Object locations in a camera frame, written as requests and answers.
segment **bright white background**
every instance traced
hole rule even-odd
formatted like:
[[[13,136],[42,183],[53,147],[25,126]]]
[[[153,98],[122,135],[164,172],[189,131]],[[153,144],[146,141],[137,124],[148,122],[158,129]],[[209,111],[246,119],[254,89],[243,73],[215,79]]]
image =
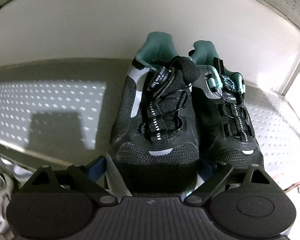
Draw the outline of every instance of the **bright white background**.
[[[0,10],[0,66],[69,57],[133,58],[149,32],[187,55],[212,41],[245,80],[278,90],[300,59],[300,32],[255,0],[14,0]]]

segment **padded shoe tongue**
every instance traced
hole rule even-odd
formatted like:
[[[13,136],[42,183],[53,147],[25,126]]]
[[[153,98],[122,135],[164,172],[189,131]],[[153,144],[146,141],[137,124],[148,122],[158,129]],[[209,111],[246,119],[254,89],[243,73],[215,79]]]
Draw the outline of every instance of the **padded shoe tongue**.
[[[200,76],[200,71],[196,64],[186,57],[176,56],[168,64],[168,66],[174,67],[175,76],[172,82],[165,88],[161,95],[162,100],[159,100],[157,106],[163,115],[168,112],[172,112],[165,116],[164,122],[168,130],[173,130],[178,124],[176,124],[174,115],[175,110],[180,108],[185,100],[188,100],[187,93],[183,90],[190,84],[193,84]]]

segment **black mesh sneaker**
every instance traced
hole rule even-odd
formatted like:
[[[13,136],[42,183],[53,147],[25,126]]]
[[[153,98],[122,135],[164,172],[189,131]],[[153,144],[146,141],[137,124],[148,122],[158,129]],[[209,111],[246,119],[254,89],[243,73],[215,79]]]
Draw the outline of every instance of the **black mesh sneaker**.
[[[263,156],[244,105],[242,75],[227,70],[210,41],[197,41],[189,56],[200,70],[193,84],[192,101],[200,129],[200,158],[234,168],[263,166]]]
[[[107,182],[120,197],[183,195],[199,159],[191,102],[196,65],[177,55],[172,37],[150,33],[129,68],[107,155]]]

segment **ribbed black surface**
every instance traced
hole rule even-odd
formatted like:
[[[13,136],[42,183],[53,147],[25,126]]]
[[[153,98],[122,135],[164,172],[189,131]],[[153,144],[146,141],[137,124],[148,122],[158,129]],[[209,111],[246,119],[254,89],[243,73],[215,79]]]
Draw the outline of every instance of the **ribbed black surface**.
[[[184,206],[177,197],[125,198],[118,206],[101,208],[84,230],[64,239],[237,240],[215,228],[203,209]]]

